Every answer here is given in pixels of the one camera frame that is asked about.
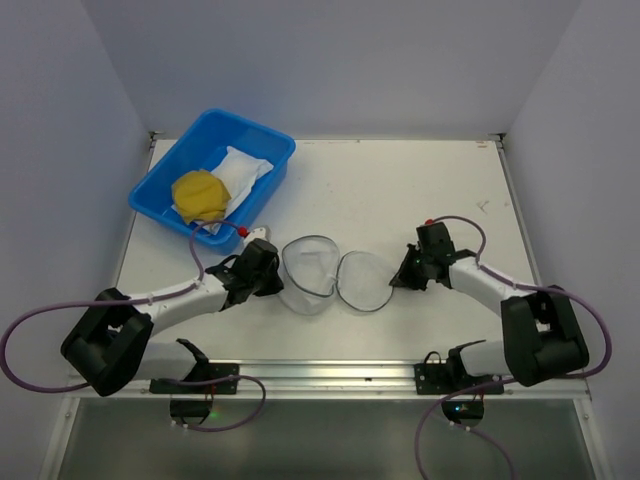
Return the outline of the white mesh laundry bag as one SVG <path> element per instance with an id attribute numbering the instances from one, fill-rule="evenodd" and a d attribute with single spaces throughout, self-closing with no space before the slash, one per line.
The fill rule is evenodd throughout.
<path id="1" fill-rule="evenodd" d="M 394 271 L 381 257 L 366 251 L 340 251 L 322 235 L 299 237 L 282 249 L 279 298 L 293 312 L 314 316 L 336 299 L 361 313 L 381 310 L 391 300 Z"/>

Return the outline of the yellow bra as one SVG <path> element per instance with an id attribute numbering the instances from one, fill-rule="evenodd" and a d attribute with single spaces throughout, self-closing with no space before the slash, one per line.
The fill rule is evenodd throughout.
<path id="1" fill-rule="evenodd" d="M 171 186 L 175 210 L 185 224 L 209 222 L 225 217 L 231 195 L 211 172 L 190 171 Z"/>

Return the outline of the white bra pad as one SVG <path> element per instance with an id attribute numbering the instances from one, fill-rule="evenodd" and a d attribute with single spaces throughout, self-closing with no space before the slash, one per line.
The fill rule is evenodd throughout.
<path id="1" fill-rule="evenodd" d="M 222 162 L 217 167 L 213 170 L 199 170 L 211 172 L 224 183 L 229 191 L 231 200 L 227 206 L 225 217 L 222 219 L 226 220 L 248 199 L 256 183 L 273 169 L 274 166 L 266 159 L 254 158 L 234 147 L 228 146 Z M 201 225 L 206 222 L 192 223 Z M 216 233 L 219 227 L 220 224 L 213 224 L 212 221 L 209 221 L 206 229 L 211 233 Z"/>

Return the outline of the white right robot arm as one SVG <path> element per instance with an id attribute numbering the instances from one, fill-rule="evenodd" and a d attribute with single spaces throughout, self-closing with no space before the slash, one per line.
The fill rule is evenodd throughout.
<path id="1" fill-rule="evenodd" d="M 445 360 L 418 366 L 418 376 L 440 389 L 460 390 L 495 376 L 530 387 L 588 365 L 588 347 L 563 290 L 540 291 L 497 279 L 481 268 L 475 252 L 455 247 L 442 222 L 426 223 L 416 233 L 417 242 L 407 246 L 390 285 L 424 291 L 435 282 L 472 298 L 501 322 L 499 341 L 453 347 Z"/>

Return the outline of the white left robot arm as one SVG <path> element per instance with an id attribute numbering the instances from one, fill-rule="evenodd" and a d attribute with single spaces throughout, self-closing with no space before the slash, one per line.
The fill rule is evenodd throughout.
<path id="1" fill-rule="evenodd" d="M 101 292 L 62 342 L 62 356 L 102 397 L 134 380 L 158 382 L 162 393 L 208 390 L 220 375 L 193 342 L 162 343 L 152 337 L 284 288 L 278 250 L 264 239 L 250 241 L 229 261 L 230 266 L 222 262 L 182 284 L 180 294 L 162 290 L 131 298 L 116 288 Z"/>

